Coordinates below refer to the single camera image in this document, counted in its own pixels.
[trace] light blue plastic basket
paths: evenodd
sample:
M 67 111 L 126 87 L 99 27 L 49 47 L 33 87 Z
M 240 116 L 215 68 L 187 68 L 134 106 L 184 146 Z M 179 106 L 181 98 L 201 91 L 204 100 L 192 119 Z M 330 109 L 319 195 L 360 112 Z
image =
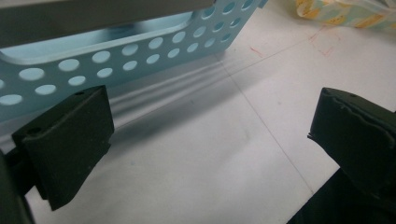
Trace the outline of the light blue plastic basket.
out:
M 225 50 L 266 1 L 218 0 L 166 20 L 0 49 L 0 122 L 55 105 L 76 91 L 115 86 Z

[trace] white table surface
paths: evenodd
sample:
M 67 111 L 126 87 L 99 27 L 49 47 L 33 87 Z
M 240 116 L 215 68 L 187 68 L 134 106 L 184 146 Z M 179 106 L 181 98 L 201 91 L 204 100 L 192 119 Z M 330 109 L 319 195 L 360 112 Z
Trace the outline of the white table surface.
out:
M 306 138 L 322 87 L 396 110 L 396 35 L 257 9 L 225 52 L 110 89 L 116 133 L 76 198 L 36 223 L 286 223 L 338 169 Z M 33 118 L 0 124 L 0 147 Z

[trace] red mark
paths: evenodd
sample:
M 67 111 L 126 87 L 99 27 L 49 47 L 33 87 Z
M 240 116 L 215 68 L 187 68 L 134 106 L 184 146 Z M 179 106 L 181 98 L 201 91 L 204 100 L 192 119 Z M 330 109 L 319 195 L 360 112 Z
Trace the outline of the red mark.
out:
M 323 54 L 323 56 L 325 57 L 330 57 L 330 55 L 332 54 L 332 52 L 334 51 L 334 47 L 329 48 L 327 51 L 319 51 L 321 54 Z
M 319 36 L 320 32 L 322 32 L 326 28 L 326 25 L 322 25 L 320 30 L 318 30 L 314 35 L 308 38 L 308 40 L 313 43 Z
M 251 49 L 253 52 L 257 53 L 261 58 L 264 57 L 264 55 L 263 55 L 261 52 L 259 52 L 258 50 L 254 49 L 254 48 L 252 48 L 252 47 L 250 47 L 250 49 Z

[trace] plastic basket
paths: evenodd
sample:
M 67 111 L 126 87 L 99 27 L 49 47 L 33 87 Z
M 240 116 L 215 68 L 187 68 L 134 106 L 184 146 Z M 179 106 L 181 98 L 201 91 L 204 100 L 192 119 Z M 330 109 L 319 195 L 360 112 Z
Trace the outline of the plastic basket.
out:
M 0 49 L 0 122 L 57 104 L 76 91 L 115 86 L 225 50 L 265 3 L 218 0 L 176 26 L 39 57 L 14 57 L 7 54 L 10 49 Z

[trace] basket hole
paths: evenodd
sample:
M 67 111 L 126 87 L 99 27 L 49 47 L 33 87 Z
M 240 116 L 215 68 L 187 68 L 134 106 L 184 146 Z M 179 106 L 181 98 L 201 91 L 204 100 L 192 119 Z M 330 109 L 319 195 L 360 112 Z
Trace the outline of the basket hole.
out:
M 104 68 L 100 70 L 96 75 L 100 78 L 109 77 L 113 73 L 112 68 Z
M 10 94 L 0 97 L 0 105 L 17 105 L 22 102 L 22 97 L 17 94 Z
M 210 38 L 205 42 L 205 48 L 211 47 L 216 41 L 216 38 Z
M 230 37 L 231 37 L 231 34 L 225 35 L 225 36 L 221 39 L 221 42 L 226 42 L 227 40 L 230 39 Z
M 168 53 L 168 58 L 175 58 L 180 53 L 180 49 L 172 49 Z
M 251 4 L 253 4 L 254 0 L 247 0 L 244 5 L 242 5 L 242 10 L 246 10 L 250 8 Z
M 79 67 L 79 61 L 76 59 L 67 59 L 59 63 L 59 69 L 64 72 L 72 72 Z
M 188 53 L 194 52 L 196 49 L 198 49 L 198 43 L 193 43 L 187 48 Z
M 157 37 L 149 42 L 148 47 L 150 49 L 157 49 L 161 46 L 162 43 L 163 43 L 163 38 Z
M 213 29 L 214 32 L 218 32 L 219 30 L 221 30 L 224 26 L 224 22 L 221 21 L 218 24 L 215 25 L 215 28 Z
M 135 54 L 138 49 L 139 49 L 139 46 L 137 46 L 136 44 L 130 44 L 130 45 L 125 46 L 122 49 L 122 54 L 124 56 L 131 56 L 131 55 Z
M 110 58 L 110 52 L 108 51 L 100 51 L 95 53 L 92 56 L 92 60 L 94 63 L 105 63 Z
M 160 60 L 160 55 L 159 54 L 154 54 L 148 57 L 148 59 L 146 60 L 146 62 L 148 64 L 153 64 L 158 62 L 158 60 Z
M 215 9 L 216 9 L 215 7 L 210 7 L 208 9 L 206 9 L 204 11 L 204 13 L 202 14 L 202 19 L 204 19 L 204 20 L 209 19 L 213 15 L 213 13 L 215 12 Z
M 205 33 L 205 31 L 206 31 L 206 27 L 201 26 L 194 32 L 194 37 L 200 37 L 201 35 L 203 35 Z
M 225 7 L 225 8 L 223 9 L 223 14 L 224 14 L 224 15 L 225 15 L 225 14 L 229 14 L 230 12 L 233 11 L 234 8 L 235 8 L 235 2 L 232 2 L 232 3 L 228 4 L 227 7 Z
M 239 24 L 239 22 L 241 22 L 241 18 L 238 18 L 238 19 L 234 20 L 233 22 L 231 22 L 230 27 L 231 28 L 236 27 Z
M 82 85 L 82 84 L 84 84 L 84 82 L 85 82 L 86 79 L 87 79 L 87 78 L 82 77 L 82 76 L 72 77 L 72 78 L 69 79 L 69 85 L 70 85 L 70 86 L 79 86 L 79 85 Z
M 27 68 L 20 71 L 20 78 L 25 81 L 36 81 L 44 76 L 44 70 L 41 68 Z
M 182 32 L 178 32 L 177 34 L 174 35 L 174 37 L 172 38 L 172 42 L 176 43 L 180 43 L 181 41 L 183 41 L 184 37 L 186 36 L 186 32 L 182 31 Z
M 56 86 L 54 85 L 44 85 L 35 89 L 35 93 L 39 95 L 50 95 L 53 94 L 55 91 L 56 91 Z
M 137 66 L 137 61 L 131 61 L 131 62 L 126 63 L 126 64 L 122 67 L 122 69 L 123 69 L 124 71 L 131 71 L 131 70 L 134 70 L 134 69 L 136 68 L 136 66 Z

